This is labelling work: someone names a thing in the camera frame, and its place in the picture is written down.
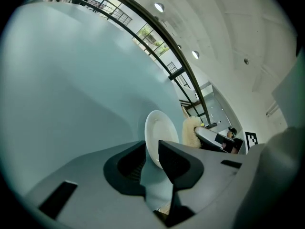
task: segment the recessed light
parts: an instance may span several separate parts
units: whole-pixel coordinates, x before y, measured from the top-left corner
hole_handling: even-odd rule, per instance
[[[163,13],[163,11],[164,11],[164,5],[163,5],[162,3],[157,2],[157,3],[154,4],[154,6],[156,7],[156,9],[157,9],[159,12]]]
[[[199,52],[197,51],[192,51],[193,56],[195,57],[195,59],[199,58]]]

